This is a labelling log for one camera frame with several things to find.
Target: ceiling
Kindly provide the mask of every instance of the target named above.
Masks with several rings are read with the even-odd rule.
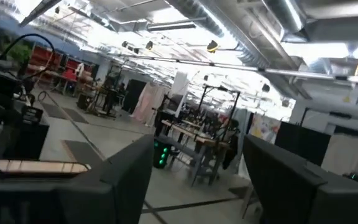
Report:
[[[338,36],[322,42],[310,39],[325,38],[322,35],[326,31],[324,29],[332,24],[344,23],[343,19],[347,19],[348,23],[358,19],[356,2],[0,0],[0,11],[15,17],[18,22],[28,22],[28,26],[60,36],[83,50],[125,62],[127,68],[146,73],[166,85],[173,83],[177,69],[184,70],[192,77],[191,100],[201,98],[202,86],[206,83],[204,76],[208,75],[210,85],[223,85],[241,91],[240,107],[280,114],[285,119],[290,116],[291,109],[282,107],[283,99],[311,98],[302,83],[318,82],[319,85],[342,87],[343,84],[334,82],[335,75],[358,74],[358,35],[355,41],[346,39],[344,35],[343,41]],[[171,26],[179,28],[179,25],[188,29],[166,29]],[[219,44],[214,54],[206,50],[212,40]],[[139,53],[123,47],[124,41],[132,49],[139,49]],[[145,48],[149,41],[154,44],[152,50]],[[144,57],[245,67],[205,67],[194,63],[146,60]],[[304,72],[302,78],[294,79],[300,74],[289,74],[284,70]],[[262,91],[264,84],[271,86],[268,93]],[[216,109],[222,108],[222,105],[225,107],[232,97],[211,92],[206,101]]]

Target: silver duct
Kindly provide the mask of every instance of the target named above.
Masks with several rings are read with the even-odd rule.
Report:
[[[240,50],[242,55],[239,60],[246,66],[255,66],[259,68],[269,67],[269,61],[259,49],[250,41],[248,34],[241,30],[222,10],[211,0],[165,0],[171,6],[175,7],[184,16],[188,18],[206,17],[205,21],[195,22],[204,27],[214,35],[222,37],[226,34],[238,41],[236,50]],[[304,98],[310,96],[302,89],[289,84],[289,80],[281,76],[272,76],[267,73],[260,73],[285,96],[297,98],[300,94]]]
[[[223,37],[225,34],[231,34],[232,38],[236,39],[239,43],[236,50],[240,50],[242,52],[242,55],[239,57],[239,59],[244,65],[256,66],[261,68],[268,67],[269,61],[259,52],[256,47],[254,47],[253,43],[246,41],[244,38],[241,39],[242,41],[239,41],[238,38],[235,38],[235,36],[238,37],[240,35],[243,35],[238,34],[238,27],[235,27],[235,25],[227,19],[221,19],[219,21],[213,19],[213,17],[224,18],[226,17],[226,15],[223,14],[220,9],[217,9],[214,5],[212,5],[210,1],[165,1],[189,19],[194,19],[197,17],[206,17],[207,19],[205,21],[196,21],[195,24],[204,27],[217,37]]]
[[[308,65],[309,72],[325,73],[329,75],[333,73],[329,58],[317,58],[312,62],[305,63]]]
[[[306,24],[306,14],[301,10],[297,0],[262,0],[266,8],[273,12],[284,30],[297,33]]]

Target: black cable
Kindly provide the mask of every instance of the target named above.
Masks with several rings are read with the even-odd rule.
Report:
[[[22,40],[22,39],[25,38],[25,37],[30,37],[30,36],[40,37],[41,39],[43,39],[44,41],[46,41],[46,42],[49,44],[50,48],[52,49],[52,58],[51,58],[50,61],[48,61],[48,62],[49,62],[48,65],[47,65],[43,70],[41,70],[41,71],[39,71],[39,72],[37,72],[37,73],[35,73],[35,74],[33,74],[33,75],[30,75],[30,76],[28,76],[28,77],[25,77],[25,78],[23,78],[23,80],[28,79],[28,78],[32,78],[32,77],[37,76],[37,75],[40,75],[41,73],[43,73],[43,72],[45,72],[46,70],[49,69],[49,67],[50,67],[50,62],[51,62],[51,61],[52,61],[52,62],[55,61],[55,47],[53,46],[53,44],[51,43],[51,41],[49,41],[46,37],[44,37],[44,36],[42,36],[42,35],[40,35],[40,34],[24,34],[24,35],[18,37],[15,41],[13,41],[11,44],[9,44],[9,46],[8,46],[8,47],[4,50],[4,52],[0,55],[0,60],[1,60],[2,58],[4,58],[4,57],[7,55],[7,53],[13,48],[13,46],[15,46],[20,40]]]

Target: gray floor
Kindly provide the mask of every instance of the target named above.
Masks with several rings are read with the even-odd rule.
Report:
[[[125,112],[122,116],[105,119],[85,114],[76,107],[76,99],[50,93],[59,106],[71,108],[79,112],[89,124],[75,123],[81,130],[77,130],[71,121],[66,119],[46,119],[50,124],[47,139],[41,154],[41,159],[56,161],[72,161],[73,157],[62,144],[64,140],[88,142],[91,141],[102,153],[101,158],[114,155],[122,148],[139,139],[144,134],[152,134],[153,129],[132,120]],[[44,103],[54,105],[46,97]],[[35,106],[42,108],[39,102]],[[246,218],[240,217],[242,201],[228,191],[231,187],[243,187],[247,182],[235,175],[220,171],[221,178],[213,186],[207,185],[207,180],[199,180],[194,187],[190,187],[188,168],[176,162],[171,169],[153,169],[150,185],[146,195],[146,202],[153,208],[167,209],[162,212],[152,212],[144,207],[145,212],[140,217],[141,224],[168,223],[257,223],[253,209],[249,210]],[[226,200],[225,202],[187,207],[192,203],[209,202],[213,200]],[[184,205],[184,208],[169,210],[172,206]]]

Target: poster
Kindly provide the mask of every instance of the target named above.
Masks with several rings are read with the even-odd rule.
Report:
[[[252,119],[249,134],[274,144],[274,142],[276,141],[278,130],[280,129],[280,125],[281,121],[255,114],[254,118]],[[250,180],[244,156],[241,156],[241,161],[239,165],[239,176]]]
[[[255,114],[249,134],[274,144],[281,121]]]

